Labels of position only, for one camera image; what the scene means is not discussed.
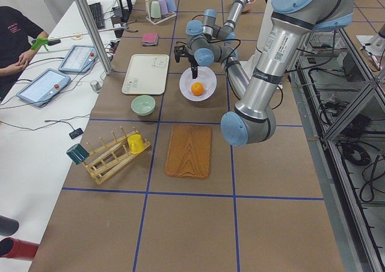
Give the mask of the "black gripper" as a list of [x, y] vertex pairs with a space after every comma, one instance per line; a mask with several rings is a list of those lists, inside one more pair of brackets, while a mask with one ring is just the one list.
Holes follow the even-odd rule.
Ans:
[[193, 55], [187, 54], [188, 61], [191, 66], [192, 79], [196, 79], [198, 77], [198, 63]]

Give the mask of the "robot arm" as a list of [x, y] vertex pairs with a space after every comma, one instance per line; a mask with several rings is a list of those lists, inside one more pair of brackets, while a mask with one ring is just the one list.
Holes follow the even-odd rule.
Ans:
[[242, 98], [249, 77], [238, 60], [238, 52], [232, 47], [236, 38], [235, 28], [248, 0], [232, 0], [227, 19], [222, 26], [216, 24], [217, 12], [205, 10], [202, 20], [191, 20], [186, 25], [186, 56], [191, 64], [192, 78], [198, 76], [198, 67], [208, 67], [219, 63], [223, 68], [230, 86], [238, 99]]
[[229, 82], [240, 100], [222, 116], [223, 137], [232, 146], [269, 139], [276, 120], [270, 100], [304, 35], [333, 31], [353, 19], [354, 0], [270, 0], [273, 27], [262, 53], [247, 76], [235, 57], [224, 62]]

